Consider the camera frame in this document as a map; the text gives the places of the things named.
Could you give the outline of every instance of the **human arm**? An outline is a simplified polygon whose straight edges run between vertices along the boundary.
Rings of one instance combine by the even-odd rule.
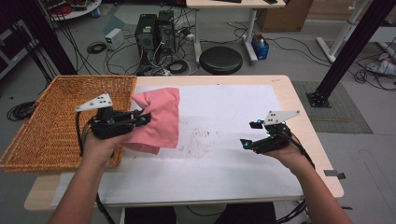
[[[312,223],[352,223],[297,146],[290,143],[286,148],[267,152],[264,155],[278,159],[296,175],[303,189]]]
[[[125,137],[100,140],[88,133],[81,164],[49,223],[90,223],[100,180],[114,147]]]

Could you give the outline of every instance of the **stool seat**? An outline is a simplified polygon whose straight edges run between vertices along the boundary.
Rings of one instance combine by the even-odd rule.
[[[204,50],[199,64],[212,75],[230,75],[237,72],[243,64],[241,54],[227,47],[213,47]]]

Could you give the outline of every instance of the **person's leg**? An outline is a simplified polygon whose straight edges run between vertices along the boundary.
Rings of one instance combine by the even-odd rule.
[[[276,214],[273,203],[230,203],[216,224],[273,224]]]
[[[173,206],[125,208],[125,224],[177,224]]]

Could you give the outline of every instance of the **cardboard box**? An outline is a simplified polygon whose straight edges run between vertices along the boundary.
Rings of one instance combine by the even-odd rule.
[[[314,0],[289,0],[285,7],[260,10],[257,23],[262,32],[301,31],[313,2]]]
[[[264,41],[264,47],[261,45],[261,39]],[[254,35],[253,38],[251,38],[251,47],[253,47],[258,60],[264,60],[267,58],[270,46],[267,41],[265,41],[264,36]]]

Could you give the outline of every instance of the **wicker basket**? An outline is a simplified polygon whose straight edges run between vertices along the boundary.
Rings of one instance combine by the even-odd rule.
[[[5,173],[76,169],[81,162],[76,106],[108,92],[114,109],[128,111],[136,81],[135,76],[57,76],[0,158],[0,167]],[[82,112],[80,128],[95,114],[96,110]],[[109,167],[120,164],[121,153],[117,147]]]

